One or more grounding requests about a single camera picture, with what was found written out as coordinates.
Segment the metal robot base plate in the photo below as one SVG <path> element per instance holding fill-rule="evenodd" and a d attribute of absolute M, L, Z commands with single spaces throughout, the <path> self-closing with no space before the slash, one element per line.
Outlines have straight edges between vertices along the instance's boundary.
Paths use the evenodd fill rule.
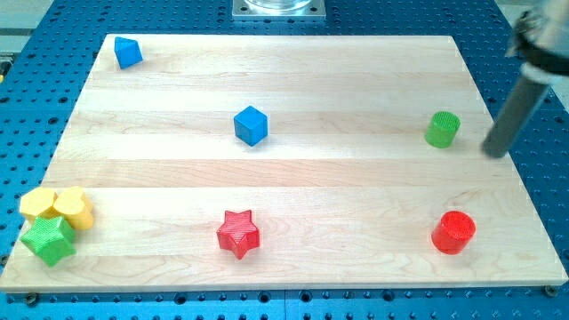
<path fill-rule="evenodd" d="M 324 20 L 325 0 L 233 0 L 233 20 Z"/>

